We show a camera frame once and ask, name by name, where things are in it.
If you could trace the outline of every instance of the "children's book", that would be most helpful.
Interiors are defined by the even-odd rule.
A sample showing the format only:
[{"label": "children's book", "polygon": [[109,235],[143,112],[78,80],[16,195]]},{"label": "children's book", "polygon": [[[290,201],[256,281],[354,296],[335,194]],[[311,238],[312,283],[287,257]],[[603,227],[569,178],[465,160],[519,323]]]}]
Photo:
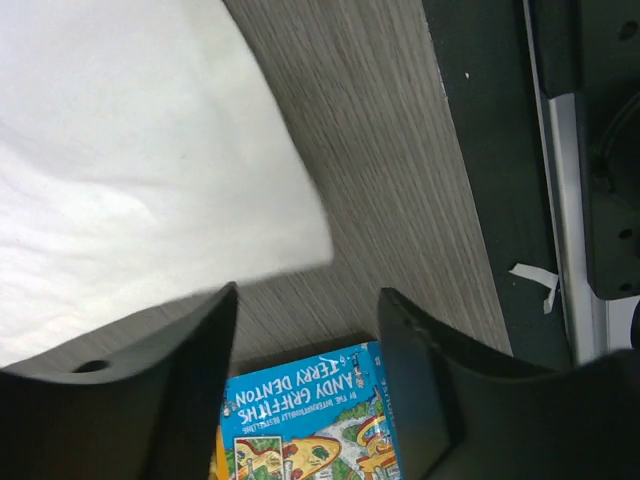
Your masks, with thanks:
[{"label": "children's book", "polygon": [[220,425],[221,478],[402,478],[377,342],[230,378]]}]

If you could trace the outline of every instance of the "white sheet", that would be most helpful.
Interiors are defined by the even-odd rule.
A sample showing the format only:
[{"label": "white sheet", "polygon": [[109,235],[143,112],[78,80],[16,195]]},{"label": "white sheet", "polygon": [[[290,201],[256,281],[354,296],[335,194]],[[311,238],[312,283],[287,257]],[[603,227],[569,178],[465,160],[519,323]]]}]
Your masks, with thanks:
[{"label": "white sheet", "polygon": [[330,259],[220,0],[4,0],[0,64],[0,366]]}]

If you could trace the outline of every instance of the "wooden surface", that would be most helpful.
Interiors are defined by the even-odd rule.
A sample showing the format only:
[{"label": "wooden surface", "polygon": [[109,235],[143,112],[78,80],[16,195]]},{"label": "wooden surface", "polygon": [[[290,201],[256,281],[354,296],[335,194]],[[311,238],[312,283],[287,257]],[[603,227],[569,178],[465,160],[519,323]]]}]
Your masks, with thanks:
[{"label": "wooden surface", "polygon": [[[336,251],[330,267],[241,289],[234,360],[375,333],[382,286],[510,351],[421,2],[226,3],[317,183]],[[17,369],[72,368],[201,301],[133,315]]]}]

